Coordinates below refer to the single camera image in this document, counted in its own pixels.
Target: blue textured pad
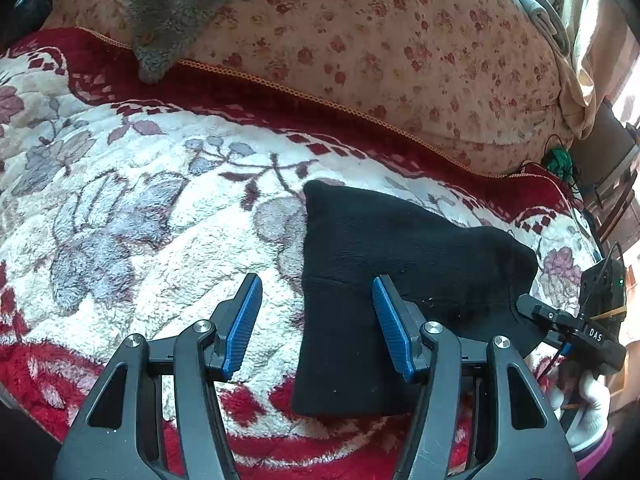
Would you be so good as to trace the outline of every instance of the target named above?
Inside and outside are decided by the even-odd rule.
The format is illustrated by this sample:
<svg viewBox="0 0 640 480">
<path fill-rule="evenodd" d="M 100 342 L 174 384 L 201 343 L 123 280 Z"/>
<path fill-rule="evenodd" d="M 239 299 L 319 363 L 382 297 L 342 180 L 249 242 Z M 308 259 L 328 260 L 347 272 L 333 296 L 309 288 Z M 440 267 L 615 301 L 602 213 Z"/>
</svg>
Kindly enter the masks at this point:
<svg viewBox="0 0 640 480">
<path fill-rule="evenodd" d="M 254 330 L 255 319 L 258 317 L 261 302 L 262 282 L 256 276 L 226 339 L 226 354 L 222 365 L 222 373 L 227 381 L 242 365 L 244 352 L 249 344 L 251 332 Z"/>
<path fill-rule="evenodd" d="M 373 280 L 372 294 L 373 306 L 376 309 L 378 322 L 382 328 L 386 348 L 389 350 L 394 368 L 399 374 L 402 374 L 406 382 L 412 382 L 415 367 L 411 359 L 409 338 L 404 332 L 402 322 L 380 278 Z"/>
</svg>

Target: beige curtain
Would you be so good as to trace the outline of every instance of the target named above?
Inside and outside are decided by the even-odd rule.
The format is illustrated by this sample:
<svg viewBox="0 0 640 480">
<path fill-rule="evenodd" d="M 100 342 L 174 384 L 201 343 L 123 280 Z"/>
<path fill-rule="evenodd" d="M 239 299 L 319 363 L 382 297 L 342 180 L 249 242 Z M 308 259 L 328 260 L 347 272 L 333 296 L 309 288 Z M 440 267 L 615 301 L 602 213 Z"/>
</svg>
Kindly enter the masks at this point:
<svg viewBox="0 0 640 480">
<path fill-rule="evenodd" d="M 575 137 L 584 139 L 602 100 L 620 92 L 640 48 L 615 0 L 564 0 L 561 19 L 573 45 L 570 64 L 559 64 L 561 107 Z"/>
</svg>

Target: fleece blanket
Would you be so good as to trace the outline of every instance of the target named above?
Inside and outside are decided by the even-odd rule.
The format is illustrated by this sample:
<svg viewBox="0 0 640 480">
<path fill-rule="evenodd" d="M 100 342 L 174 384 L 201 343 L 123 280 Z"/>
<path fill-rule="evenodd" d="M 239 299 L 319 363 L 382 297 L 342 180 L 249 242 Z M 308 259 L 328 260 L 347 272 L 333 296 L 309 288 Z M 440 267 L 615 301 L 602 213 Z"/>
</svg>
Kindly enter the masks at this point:
<svg viewBox="0 0 640 480">
<path fill-rule="evenodd" d="M 548 176 L 471 173 L 382 120 L 223 68 L 181 62 L 147 86 L 128 48 L 80 29 L 38 32 L 2 53 L 0 159 L 0 382 L 60 440 L 127 334 L 177 335 L 246 272 L 260 275 L 244 363 L 216 385 L 245 479 L 391 478 L 410 420 L 290 409 L 307 180 L 510 232 L 538 256 L 531 293 L 570 312 L 594 263 Z M 540 347 L 531 367 L 550 354 Z M 173 398 L 165 378 L 179 472 Z M 469 415 L 461 404 L 452 466 L 465 461 Z"/>
</svg>

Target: green object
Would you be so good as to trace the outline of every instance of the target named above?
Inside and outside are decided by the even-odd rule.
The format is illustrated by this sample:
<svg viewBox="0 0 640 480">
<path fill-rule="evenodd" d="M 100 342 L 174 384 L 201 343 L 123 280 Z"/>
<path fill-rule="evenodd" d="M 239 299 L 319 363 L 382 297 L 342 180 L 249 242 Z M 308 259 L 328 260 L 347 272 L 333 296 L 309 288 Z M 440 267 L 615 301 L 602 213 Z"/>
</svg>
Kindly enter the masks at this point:
<svg viewBox="0 0 640 480">
<path fill-rule="evenodd" d="M 574 174 L 574 161 L 564 148 L 553 148 L 545 155 L 545 168 L 564 182 L 570 182 Z"/>
</svg>

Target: black cloth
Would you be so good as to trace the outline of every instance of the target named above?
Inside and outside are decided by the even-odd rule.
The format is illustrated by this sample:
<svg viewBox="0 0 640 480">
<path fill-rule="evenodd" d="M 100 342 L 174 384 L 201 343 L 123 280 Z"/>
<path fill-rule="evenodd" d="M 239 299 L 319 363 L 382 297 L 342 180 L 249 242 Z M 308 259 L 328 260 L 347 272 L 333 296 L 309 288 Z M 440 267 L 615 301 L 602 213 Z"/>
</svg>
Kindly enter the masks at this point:
<svg viewBox="0 0 640 480">
<path fill-rule="evenodd" d="M 534 252 L 493 227 L 461 228 L 399 198 L 328 186 L 304 187 L 305 326 L 292 408 L 300 415 L 390 415 L 411 411 L 415 385 L 396 373 L 371 286 L 388 274 L 404 300 L 457 336 L 507 336 L 523 356 L 545 331 L 520 317 Z"/>
</svg>

